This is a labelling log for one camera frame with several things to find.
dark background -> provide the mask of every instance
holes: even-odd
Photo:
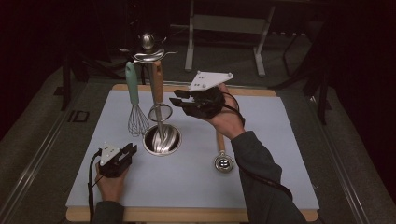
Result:
[[[0,3],[0,138],[29,104],[45,79],[62,65],[73,43],[93,58],[105,59],[120,46],[128,48],[131,15],[128,1],[17,1]],[[169,21],[187,24],[188,1],[173,0]],[[209,7],[221,13],[227,7]],[[359,1],[331,17],[321,39],[333,68],[331,85],[355,124],[377,171],[396,200],[396,45],[395,5]],[[290,29],[288,9],[280,9],[271,27]]]

wooden table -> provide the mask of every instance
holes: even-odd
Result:
[[[186,90],[186,86],[164,86],[164,91]],[[113,87],[116,91],[127,91],[125,84]],[[139,86],[140,91],[150,91],[150,86]],[[233,89],[233,95],[267,96],[276,97],[270,90]],[[317,210],[301,210],[307,221],[318,218]],[[66,218],[70,221],[89,221],[90,209],[86,207],[69,207]],[[203,208],[151,208],[151,207],[125,207],[124,221],[137,222],[248,222],[246,209],[203,209]]]

hand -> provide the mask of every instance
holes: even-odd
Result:
[[[228,92],[228,89],[224,83],[219,84],[218,87],[220,91]],[[233,99],[233,97],[228,94],[223,95],[225,104],[237,109],[237,103],[235,99]],[[219,114],[217,114],[212,119],[208,119],[207,121],[212,124],[219,133],[228,137],[230,140],[245,132],[242,120],[234,111],[226,107],[223,107]]]
[[[107,178],[99,174],[99,163],[96,163],[95,181],[102,194],[103,201],[120,202],[123,193],[124,179],[128,173],[129,167],[117,178]]]

whisk handle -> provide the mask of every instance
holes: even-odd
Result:
[[[125,65],[125,78],[126,84],[128,85],[129,98],[132,105],[139,104],[139,93],[137,90],[137,75],[136,70],[134,70],[134,65],[128,62]]]

wooden handle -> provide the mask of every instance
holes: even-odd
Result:
[[[161,61],[152,63],[152,79],[154,86],[155,103],[163,102],[163,67]]]
[[[218,140],[219,151],[225,151],[224,136],[216,131],[216,139]]]

